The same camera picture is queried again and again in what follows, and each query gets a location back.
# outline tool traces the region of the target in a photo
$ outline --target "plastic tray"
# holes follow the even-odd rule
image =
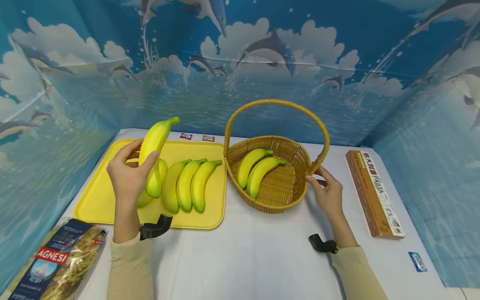
[[[92,180],[75,206],[73,212],[75,218],[89,223],[113,224],[115,196],[107,174],[107,164],[123,146],[132,141],[134,139],[118,140],[107,150]],[[212,142],[166,141],[160,158],[165,160],[168,167],[177,161],[189,158],[223,160],[223,145]],[[173,215],[171,227],[208,230],[220,225],[225,212],[226,186],[227,169],[224,161],[208,180],[205,189],[205,211],[200,214],[194,209],[189,213],[180,210]],[[156,223],[161,213],[171,215],[161,198],[153,199],[147,206],[138,209],[141,223]]]

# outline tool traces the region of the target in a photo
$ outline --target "woven basket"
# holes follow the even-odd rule
[[[306,113],[317,123],[322,130],[325,143],[322,152],[313,163],[307,151],[299,143],[282,136],[258,136],[229,146],[232,123],[237,115],[252,106],[260,104],[290,106]],[[247,103],[232,114],[225,128],[223,154],[225,156],[227,171],[232,178],[233,185],[245,202],[262,212],[277,214],[293,207],[302,200],[308,189],[305,175],[312,175],[315,170],[317,170],[327,155],[329,145],[330,136],[328,135],[327,128],[310,110],[290,101],[263,99]],[[262,180],[257,198],[253,199],[238,185],[235,177],[237,175],[237,168],[244,156],[257,148],[273,150],[275,157],[284,159],[287,163],[267,173]]]

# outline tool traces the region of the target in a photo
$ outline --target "banana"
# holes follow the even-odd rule
[[[179,179],[177,181],[177,199],[179,201],[180,208],[186,213],[192,211],[192,199],[190,197],[190,184],[192,182],[192,177],[198,167],[205,161],[207,161],[206,158],[192,160],[186,166],[184,166],[180,172]]]
[[[193,175],[190,185],[190,197],[192,198],[193,207],[199,213],[205,210],[205,187],[207,181],[215,171],[215,168],[221,164],[221,159],[207,161],[201,164]]]
[[[145,162],[150,153],[155,150],[158,150],[159,152],[162,150],[168,134],[170,133],[170,128],[173,124],[177,124],[178,122],[180,122],[179,117],[173,117],[156,123],[148,130],[144,142],[142,143],[142,147],[140,148],[140,155],[138,158],[138,164],[140,166]],[[155,166],[148,174],[147,183],[145,185],[145,192],[153,198],[160,197],[161,178],[158,170],[159,165],[158,162],[156,162]]]
[[[173,214],[179,212],[179,202],[177,199],[177,180],[183,167],[191,162],[191,159],[179,161],[171,165],[165,176],[162,186],[163,203],[167,210]]]
[[[284,165],[287,162],[276,157],[267,157],[259,161],[250,172],[247,183],[247,194],[253,199],[257,198],[260,183],[264,176],[278,165]]]
[[[163,181],[163,178],[165,178],[165,175],[167,173],[167,169],[168,169],[167,168],[167,163],[165,162],[165,160],[159,158],[157,160],[157,162],[155,163],[154,168],[158,169],[158,173],[159,173],[158,178],[160,179],[160,182],[158,183],[158,185],[161,187],[162,186],[161,181]],[[140,197],[138,198],[137,208],[142,208],[142,207],[146,206],[152,200],[153,200],[153,198],[149,194],[147,194],[145,191],[143,191],[140,194]]]
[[[272,155],[272,150],[255,149],[250,151],[240,162],[237,169],[237,183],[242,189],[247,187],[248,175],[253,166],[267,155]]]
[[[153,200],[145,191],[142,191],[140,197],[138,197],[137,208],[142,208],[149,204]]]

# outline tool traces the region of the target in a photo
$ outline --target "white tablecloth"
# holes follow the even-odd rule
[[[144,137],[147,130],[124,129],[117,139]],[[179,140],[180,132],[168,139]],[[194,134],[193,141],[201,141]],[[223,136],[215,142],[222,143]],[[243,139],[231,138],[230,143]],[[302,144],[310,156],[322,149],[318,144]],[[359,244],[390,300],[450,299],[413,226],[413,223],[388,176],[380,157],[367,150],[377,164],[396,213],[405,230],[400,241],[373,238],[348,169],[345,154],[354,147],[331,146],[323,165],[344,186],[345,215]],[[64,216],[73,209],[96,168],[86,180]],[[225,218],[213,230],[170,229],[155,239],[151,265],[156,298],[161,300],[318,300],[342,299],[338,278],[329,255],[317,253],[308,241],[319,233],[332,238],[323,213],[309,189],[304,201],[279,215],[268,215],[250,208],[236,194],[228,179]],[[108,243],[80,300],[105,299],[110,268]],[[419,252],[428,272],[418,273],[408,251]]]

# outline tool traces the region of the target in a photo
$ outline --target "pasta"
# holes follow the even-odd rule
[[[13,279],[0,300],[73,300],[104,248],[106,232],[62,220]]]

